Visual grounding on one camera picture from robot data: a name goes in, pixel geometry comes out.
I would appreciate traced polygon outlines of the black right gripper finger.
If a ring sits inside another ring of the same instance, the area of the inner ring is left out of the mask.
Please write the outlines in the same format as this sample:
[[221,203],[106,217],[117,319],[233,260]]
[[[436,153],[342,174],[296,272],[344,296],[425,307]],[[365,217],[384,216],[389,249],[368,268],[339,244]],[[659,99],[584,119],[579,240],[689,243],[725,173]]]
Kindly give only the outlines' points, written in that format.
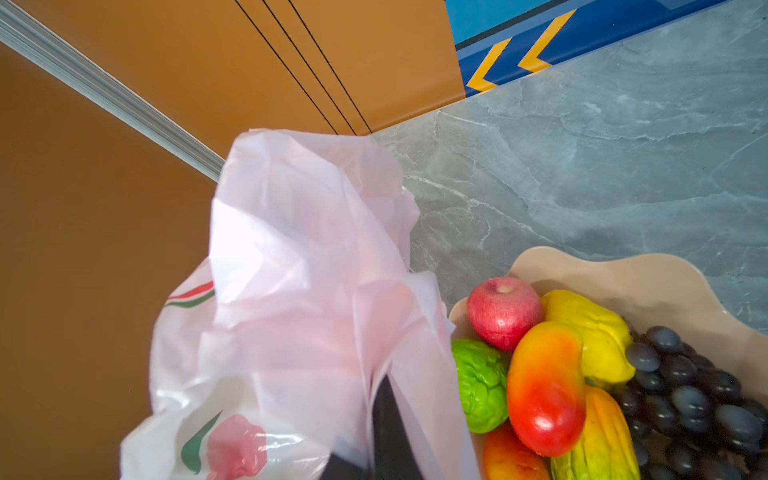
[[372,411],[374,462],[361,468],[332,454],[321,480],[421,480],[389,377],[377,391]]

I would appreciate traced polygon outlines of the pink printed plastic bag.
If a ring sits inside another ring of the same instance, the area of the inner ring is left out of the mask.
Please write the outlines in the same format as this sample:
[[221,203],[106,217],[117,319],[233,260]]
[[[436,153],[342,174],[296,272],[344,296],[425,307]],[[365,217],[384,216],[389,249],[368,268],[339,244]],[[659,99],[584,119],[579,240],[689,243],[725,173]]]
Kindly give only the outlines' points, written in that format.
[[152,413],[124,479],[318,479],[377,470],[380,387],[393,450],[426,479],[476,479],[437,279],[410,269],[419,208],[369,137],[254,129],[233,142],[209,253],[163,305]]

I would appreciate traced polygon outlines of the yellow lemon fruit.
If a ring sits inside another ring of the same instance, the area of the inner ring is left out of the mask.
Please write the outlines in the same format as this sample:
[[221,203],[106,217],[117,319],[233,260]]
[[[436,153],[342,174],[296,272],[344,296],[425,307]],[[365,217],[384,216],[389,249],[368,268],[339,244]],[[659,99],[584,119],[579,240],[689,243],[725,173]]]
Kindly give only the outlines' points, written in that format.
[[583,340],[582,372],[594,385],[610,389],[626,384],[636,369],[625,353],[632,337],[617,313],[568,290],[553,290],[541,298],[544,320],[574,328]]

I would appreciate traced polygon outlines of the green yellow cucumber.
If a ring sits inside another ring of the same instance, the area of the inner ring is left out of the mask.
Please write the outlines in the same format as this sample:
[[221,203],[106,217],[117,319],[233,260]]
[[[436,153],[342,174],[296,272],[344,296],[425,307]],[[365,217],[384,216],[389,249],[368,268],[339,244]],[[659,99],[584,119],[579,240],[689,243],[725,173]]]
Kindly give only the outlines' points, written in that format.
[[553,479],[640,479],[627,422],[617,402],[603,389],[585,387],[586,421],[566,455],[552,458]]

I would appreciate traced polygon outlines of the red yellow mango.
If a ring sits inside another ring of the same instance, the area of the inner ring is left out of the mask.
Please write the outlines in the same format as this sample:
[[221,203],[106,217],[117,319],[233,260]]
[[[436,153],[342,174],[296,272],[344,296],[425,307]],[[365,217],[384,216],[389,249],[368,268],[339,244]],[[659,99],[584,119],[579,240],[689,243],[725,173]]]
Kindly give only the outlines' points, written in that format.
[[572,327],[543,322],[517,345],[507,378],[510,423],[521,442],[560,457],[578,442],[586,420],[583,341]]

